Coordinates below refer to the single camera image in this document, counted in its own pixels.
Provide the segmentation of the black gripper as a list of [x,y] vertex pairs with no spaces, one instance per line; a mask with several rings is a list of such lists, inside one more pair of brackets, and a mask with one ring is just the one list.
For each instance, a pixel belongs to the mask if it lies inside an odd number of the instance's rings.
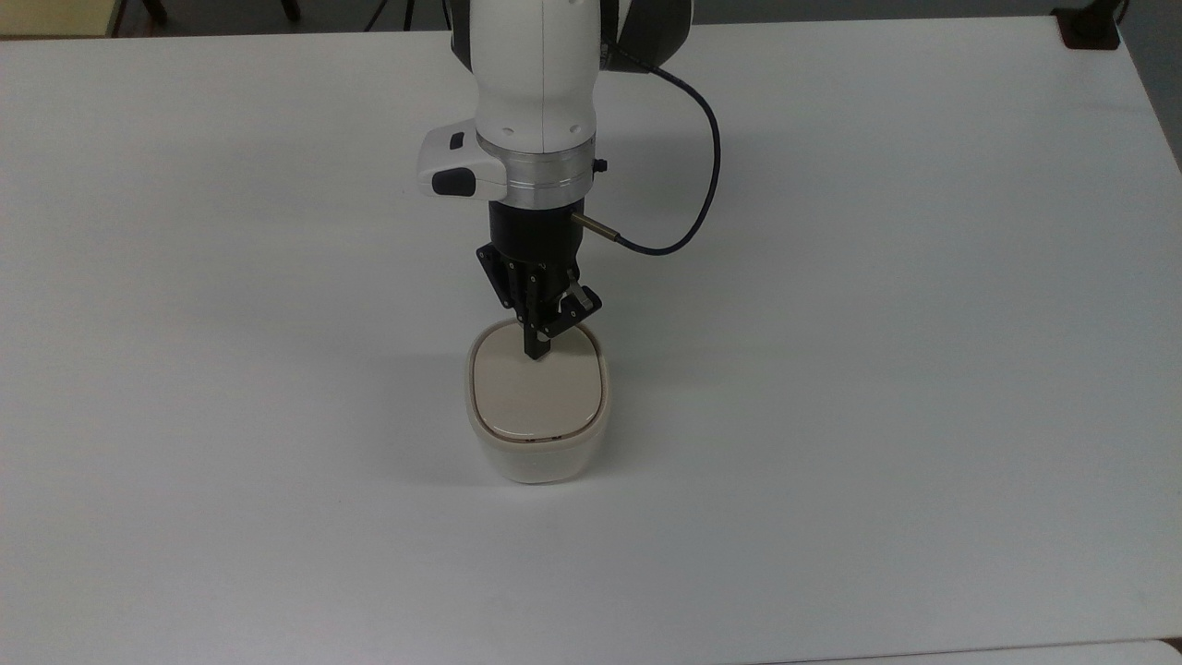
[[488,211],[491,243],[478,248],[478,262],[521,325],[524,353],[537,361],[554,338],[602,308],[600,296],[577,279],[583,228],[573,214],[585,211],[585,202],[548,210],[491,202]]

